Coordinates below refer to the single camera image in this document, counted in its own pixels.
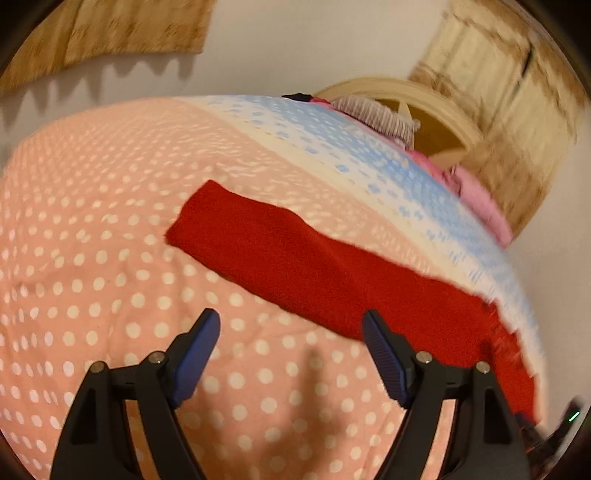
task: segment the brown fringed rug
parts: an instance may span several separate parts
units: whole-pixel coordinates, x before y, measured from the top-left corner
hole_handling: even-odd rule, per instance
[[[120,53],[201,53],[216,0],[66,0],[0,77],[0,96],[82,60]]]

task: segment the red cloth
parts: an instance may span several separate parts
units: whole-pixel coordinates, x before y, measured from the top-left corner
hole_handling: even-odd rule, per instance
[[[361,339],[361,317],[372,308],[415,350],[442,363],[485,360],[512,410],[533,418],[534,382],[518,338],[480,297],[330,239],[287,209],[211,180],[183,206],[166,238],[250,292],[345,337]]]

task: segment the white floor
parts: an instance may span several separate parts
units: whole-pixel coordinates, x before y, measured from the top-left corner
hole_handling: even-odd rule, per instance
[[[218,0],[205,52],[106,57],[0,100],[0,168],[42,124],[155,95],[313,93],[363,75],[406,77],[447,0]],[[538,215],[510,247],[550,364],[554,424],[574,394],[591,400],[591,115]]]

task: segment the gray striped fabric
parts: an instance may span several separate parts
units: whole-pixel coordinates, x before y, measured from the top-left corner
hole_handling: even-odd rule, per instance
[[[331,105],[335,110],[352,116],[376,132],[392,140],[402,141],[407,150],[412,148],[414,134],[421,126],[418,120],[404,118],[372,98],[347,95],[337,98]]]

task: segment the metal pin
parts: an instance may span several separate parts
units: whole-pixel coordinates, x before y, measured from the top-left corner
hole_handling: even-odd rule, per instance
[[[491,366],[489,364],[487,364],[486,362],[480,361],[476,364],[476,369],[481,374],[487,374],[488,372],[491,371]]]
[[[94,374],[100,373],[105,369],[106,365],[104,362],[95,362],[90,366],[90,371]]]
[[[430,364],[433,361],[433,355],[431,355],[429,352],[424,351],[417,353],[415,358],[417,359],[417,361],[425,365]]]
[[[148,357],[148,361],[151,364],[159,365],[164,361],[164,352],[152,352]]]

